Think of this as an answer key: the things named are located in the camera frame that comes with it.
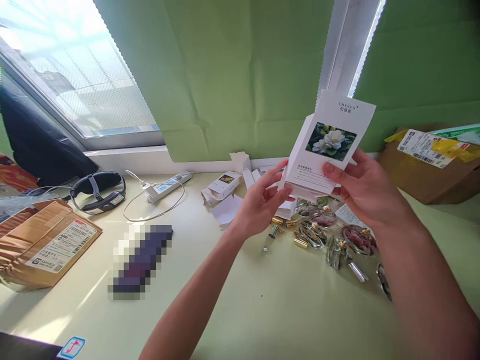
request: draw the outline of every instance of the green curtain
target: green curtain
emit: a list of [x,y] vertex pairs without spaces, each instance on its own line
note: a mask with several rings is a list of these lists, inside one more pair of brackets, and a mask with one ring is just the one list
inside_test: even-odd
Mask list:
[[175,162],[290,154],[334,0],[95,0]]
[[[0,67],[0,89],[2,88],[2,68]],[[0,154],[7,155],[14,159],[14,152],[10,146],[10,140],[5,130],[4,120],[2,119],[2,109],[0,108]]]
[[397,127],[480,122],[480,19],[470,0],[387,0],[354,98],[376,104],[360,147]]

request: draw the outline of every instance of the yellow tape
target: yellow tape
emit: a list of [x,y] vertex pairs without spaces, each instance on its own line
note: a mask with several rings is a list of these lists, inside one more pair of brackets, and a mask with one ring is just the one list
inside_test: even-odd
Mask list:
[[460,158],[465,163],[471,162],[477,158],[480,158],[480,150],[468,151],[467,148],[457,147],[459,143],[453,139],[440,139],[433,142],[431,149],[439,154],[442,154],[448,158]]
[[396,134],[393,134],[392,136],[387,137],[383,141],[386,142],[386,143],[391,143],[391,142],[394,142],[394,141],[399,141],[400,142],[404,138],[407,131],[408,131],[408,129],[397,132]]
[[[402,130],[393,134],[392,136],[387,137],[384,141],[386,143],[391,143],[394,141],[402,141],[408,129]],[[448,158],[460,158],[465,163],[471,162],[477,158],[480,158],[480,150],[468,151],[468,148],[461,148],[456,146],[459,143],[457,140],[453,139],[440,139],[433,142],[431,149],[439,154],[442,154]]]

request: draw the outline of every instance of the light green desk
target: light green desk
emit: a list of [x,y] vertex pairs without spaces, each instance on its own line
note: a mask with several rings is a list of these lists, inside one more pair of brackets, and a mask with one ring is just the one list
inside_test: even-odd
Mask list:
[[[144,300],[113,301],[107,293],[114,247],[129,229],[121,206],[91,217],[104,233],[50,291],[13,293],[0,287],[0,331],[62,346],[72,336],[84,337],[87,342],[78,359],[136,359],[158,319],[221,236],[200,196],[215,176],[194,175],[180,205],[147,223],[171,224],[174,233],[172,247],[162,257]],[[160,183],[169,177],[146,180]],[[131,199],[140,187],[133,179],[126,183]],[[245,191],[242,184],[236,193],[243,196]],[[128,213],[156,214],[178,196],[176,190],[157,205],[139,198]],[[480,314],[480,281],[476,281],[480,225],[407,198]],[[393,306],[378,288],[376,261],[369,260],[358,261],[370,277],[360,284],[349,269],[336,272],[328,267],[323,250],[295,246],[291,230],[276,240],[267,232],[250,238],[235,260],[192,358],[405,359]]]

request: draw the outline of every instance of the white flower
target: white flower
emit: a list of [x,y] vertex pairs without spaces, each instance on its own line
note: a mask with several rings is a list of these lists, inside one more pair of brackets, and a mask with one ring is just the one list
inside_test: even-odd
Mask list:
[[338,150],[342,146],[343,140],[345,140],[345,135],[340,130],[330,130],[323,139],[313,144],[312,151],[321,154],[325,153],[327,149]]

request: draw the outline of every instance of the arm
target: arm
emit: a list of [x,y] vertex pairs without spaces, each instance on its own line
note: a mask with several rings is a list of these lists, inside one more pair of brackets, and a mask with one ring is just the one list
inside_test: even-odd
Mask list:
[[363,151],[345,171],[323,172],[341,185],[336,195],[377,240],[393,306],[421,359],[477,359],[480,324],[450,268],[414,211],[380,164]]
[[287,160],[281,161],[248,189],[228,231],[163,314],[140,360],[190,358],[245,240],[265,230],[284,201],[294,200],[289,197],[291,188],[268,188],[280,180],[279,171],[286,164]]

